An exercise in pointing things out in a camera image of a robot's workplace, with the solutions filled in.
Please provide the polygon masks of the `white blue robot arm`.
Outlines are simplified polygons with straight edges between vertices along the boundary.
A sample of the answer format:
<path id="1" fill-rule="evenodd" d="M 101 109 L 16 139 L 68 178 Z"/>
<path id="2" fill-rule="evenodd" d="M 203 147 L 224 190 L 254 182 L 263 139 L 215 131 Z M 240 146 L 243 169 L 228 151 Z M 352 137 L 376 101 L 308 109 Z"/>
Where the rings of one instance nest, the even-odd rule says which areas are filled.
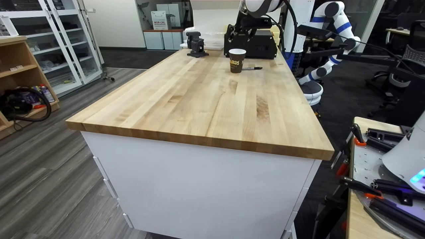
<path id="1" fill-rule="evenodd" d="M 325 61 L 297 80 L 299 86 L 311 106 L 321 101 L 324 88 L 320 80 L 327 77 L 335 66 L 341 64 L 341 57 L 349 54 L 360 44 L 360 37 L 353 33 L 353 27 L 345 13 L 343 1 L 329 0 L 313 9 L 308 24 L 299 25 L 297 33 L 309 40 L 325 42 L 337 38 L 339 42 L 328 49 L 312 52 L 313 57 L 325 57 Z"/>

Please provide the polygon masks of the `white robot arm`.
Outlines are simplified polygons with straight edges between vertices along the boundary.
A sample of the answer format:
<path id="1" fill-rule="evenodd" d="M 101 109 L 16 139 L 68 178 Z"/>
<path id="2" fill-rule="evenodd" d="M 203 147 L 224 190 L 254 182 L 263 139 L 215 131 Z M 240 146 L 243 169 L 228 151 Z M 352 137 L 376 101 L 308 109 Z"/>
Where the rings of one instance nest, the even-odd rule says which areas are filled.
<path id="1" fill-rule="evenodd" d="M 242 8 L 254 17 L 260 17 L 284 5 L 284 0 L 242 0 Z"/>

